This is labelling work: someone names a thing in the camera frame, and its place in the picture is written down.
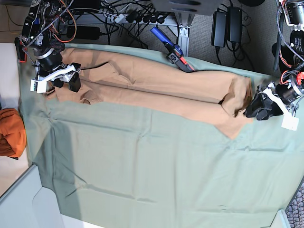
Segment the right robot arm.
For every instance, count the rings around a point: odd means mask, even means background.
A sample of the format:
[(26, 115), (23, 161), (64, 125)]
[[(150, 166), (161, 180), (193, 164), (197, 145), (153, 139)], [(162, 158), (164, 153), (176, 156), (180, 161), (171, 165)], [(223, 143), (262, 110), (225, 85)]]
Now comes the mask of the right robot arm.
[(21, 34), (15, 40), (16, 51), (20, 62), (29, 58), (28, 48), (33, 49), (32, 64), (36, 71), (30, 81), (30, 90), (45, 93), (50, 84), (78, 92), (81, 87), (78, 63), (65, 64), (61, 52), (65, 50), (65, 40), (61, 40), (57, 23), (65, 14), (72, 16), (69, 7), (72, 1), (34, 0), (31, 3)]

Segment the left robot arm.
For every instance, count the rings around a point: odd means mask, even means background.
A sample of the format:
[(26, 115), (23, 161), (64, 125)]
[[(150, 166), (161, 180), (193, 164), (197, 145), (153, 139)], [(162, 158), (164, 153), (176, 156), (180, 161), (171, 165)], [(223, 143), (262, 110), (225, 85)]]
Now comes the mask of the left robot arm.
[(304, 98), (304, 2), (276, 1), (277, 39), (272, 45), (273, 71), (276, 81), (257, 86), (252, 102), (246, 108), (247, 118), (259, 121), (285, 115), (295, 119)]

